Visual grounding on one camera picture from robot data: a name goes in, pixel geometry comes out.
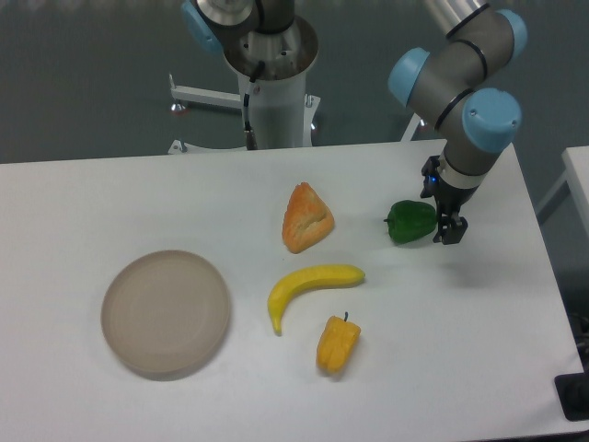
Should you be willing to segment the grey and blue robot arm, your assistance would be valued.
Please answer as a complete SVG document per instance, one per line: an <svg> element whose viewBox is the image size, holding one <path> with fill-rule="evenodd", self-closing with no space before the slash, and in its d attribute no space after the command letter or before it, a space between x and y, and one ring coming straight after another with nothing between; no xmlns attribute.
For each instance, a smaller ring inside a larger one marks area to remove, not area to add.
<svg viewBox="0 0 589 442"><path fill-rule="evenodd" d="M457 244L468 228L462 205L512 143L522 119L515 98L484 81L522 52L527 29L514 12L485 1L427 6L447 47L438 54L407 51L387 86L446 141L422 168L422 196L435 201L434 241ZM204 50L222 54L237 75L247 149L305 145L306 75L318 57L318 36L295 4L186 1L180 10L191 36Z"/></svg>

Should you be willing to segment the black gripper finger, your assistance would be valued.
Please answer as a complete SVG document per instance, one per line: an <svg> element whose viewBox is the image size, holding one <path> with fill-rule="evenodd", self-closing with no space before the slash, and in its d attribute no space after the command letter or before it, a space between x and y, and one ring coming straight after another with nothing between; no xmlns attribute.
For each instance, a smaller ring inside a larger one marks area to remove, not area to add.
<svg viewBox="0 0 589 442"><path fill-rule="evenodd" d="M459 213L453 212L451 215L440 214L437 223L437 231L433 237L434 243L443 245L458 244L468 230L468 221Z"/></svg>
<svg viewBox="0 0 589 442"><path fill-rule="evenodd" d="M430 156L426 160L422 167L421 174L423 176L422 191L420 197L425 198L438 198L439 193L439 174L438 167L440 161L438 156Z"/></svg>

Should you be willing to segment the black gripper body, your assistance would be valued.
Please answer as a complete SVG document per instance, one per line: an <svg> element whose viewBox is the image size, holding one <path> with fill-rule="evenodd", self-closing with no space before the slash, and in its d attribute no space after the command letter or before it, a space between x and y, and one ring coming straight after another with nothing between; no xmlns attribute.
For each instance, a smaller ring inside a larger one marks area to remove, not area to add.
<svg viewBox="0 0 589 442"><path fill-rule="evenodd" d="M481 176L466 175L454 169L445 158L439 158L439 193L436 202L438 219L440 214L451 215L460 212L461 206L467 202L481 185Z"/></svg>

